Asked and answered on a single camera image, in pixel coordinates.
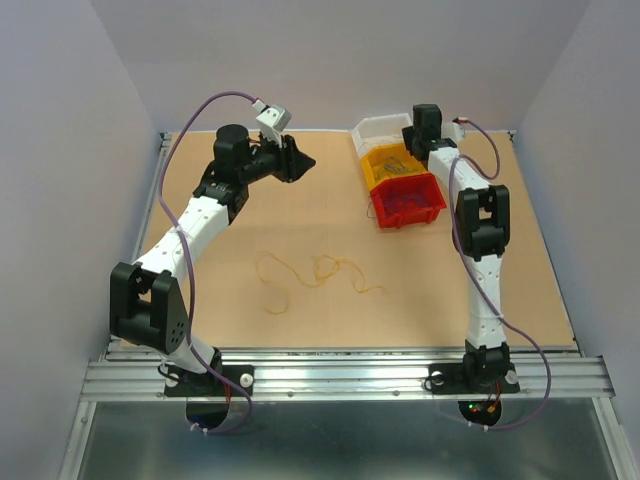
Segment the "yellow plastic bin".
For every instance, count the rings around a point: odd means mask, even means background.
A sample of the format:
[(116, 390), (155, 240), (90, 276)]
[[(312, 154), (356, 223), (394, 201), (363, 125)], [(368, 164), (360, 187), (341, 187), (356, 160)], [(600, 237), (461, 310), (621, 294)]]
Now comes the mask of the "yellow plastic bin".
[(369, 191), (386, 180), (427, 173), (404, 144), (376, 146), (360, 159), (360, 165)]

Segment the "white plastic bin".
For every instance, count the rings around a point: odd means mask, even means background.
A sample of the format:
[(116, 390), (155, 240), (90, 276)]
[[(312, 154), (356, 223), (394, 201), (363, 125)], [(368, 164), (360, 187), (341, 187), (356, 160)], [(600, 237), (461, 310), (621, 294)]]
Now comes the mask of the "white plastic bin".
[(352, 130), (351, 138), (359, 158), (378, 146), (403, 144), (402, 130), (412, 125), (408, 113), (367, 117)]

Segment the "red plastic bin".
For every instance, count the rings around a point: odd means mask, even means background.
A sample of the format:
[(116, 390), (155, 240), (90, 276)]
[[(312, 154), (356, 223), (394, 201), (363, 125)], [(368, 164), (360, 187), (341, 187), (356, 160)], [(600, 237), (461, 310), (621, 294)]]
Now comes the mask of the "red plastic bin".
[(447, 208), (431, 173), (384, 180), (370, 191), (370, 199), (381, 229), (430, 224)]

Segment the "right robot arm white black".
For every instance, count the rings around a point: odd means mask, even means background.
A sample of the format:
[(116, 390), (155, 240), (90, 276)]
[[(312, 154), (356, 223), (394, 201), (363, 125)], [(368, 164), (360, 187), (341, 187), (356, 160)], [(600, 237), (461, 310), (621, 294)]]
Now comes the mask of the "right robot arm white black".
[(510, 193), (493, 182), (500, 160), (490, 175), (459, 150), (462, 126), (471, 123), (456, 118), (447, 137), (440, 108), (419, 103), (412, 107), (412, 124), (402, 129), (406, 150), (447, 187), (454, 248), (470, 283), (463, 358), (432, 365), (425, 380), (425, 388), (440, 395), (488, 392), (511, 368), (499, 279), (510, 241)]

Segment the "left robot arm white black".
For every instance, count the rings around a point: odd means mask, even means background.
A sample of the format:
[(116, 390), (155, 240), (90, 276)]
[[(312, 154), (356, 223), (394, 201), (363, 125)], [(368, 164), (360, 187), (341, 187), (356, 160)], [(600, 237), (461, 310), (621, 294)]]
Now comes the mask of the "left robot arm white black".
[(216, 132), (213, 159), (179, 217), (146, 254), (118, 263), (110, 275), (112, 335), (156, 350), (167, 361), (160, 373), (168, 396), (217, 396), (230, 391), (220, 351), (191, 332), (195, 301), (185, 300), (184, 280), (195, 280), (194, 263), (229, 227), (249, 198), (250, 184), (272, 176), (299, 180), (316, 162), (295, 139), (261, 135), (252, 141), (238, 124)]

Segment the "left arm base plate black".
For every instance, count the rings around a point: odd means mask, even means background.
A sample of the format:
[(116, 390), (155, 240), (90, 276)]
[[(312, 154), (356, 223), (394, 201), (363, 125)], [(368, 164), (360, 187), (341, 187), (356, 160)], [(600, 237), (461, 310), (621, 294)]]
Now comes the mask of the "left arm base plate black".
[[(197, 374), (172, 364), (161, 364), (158, 372), (165, 380), (164, 395), (169, 398), (220, 397), (225, 384), (208, 372)], [(249, 364), (222, 365), (222, 375), (229, 381), (253, 393), (254, 367)]]

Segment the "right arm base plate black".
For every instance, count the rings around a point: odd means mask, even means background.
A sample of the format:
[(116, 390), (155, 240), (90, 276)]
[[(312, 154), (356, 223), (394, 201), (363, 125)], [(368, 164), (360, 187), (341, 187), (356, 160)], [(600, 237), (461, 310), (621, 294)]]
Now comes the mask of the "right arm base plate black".
[(434, 395), (515, 394), (521, 391), (514, 369), (474, 372), (462, 363), (435, 363), (429, 366), (426, 388)]

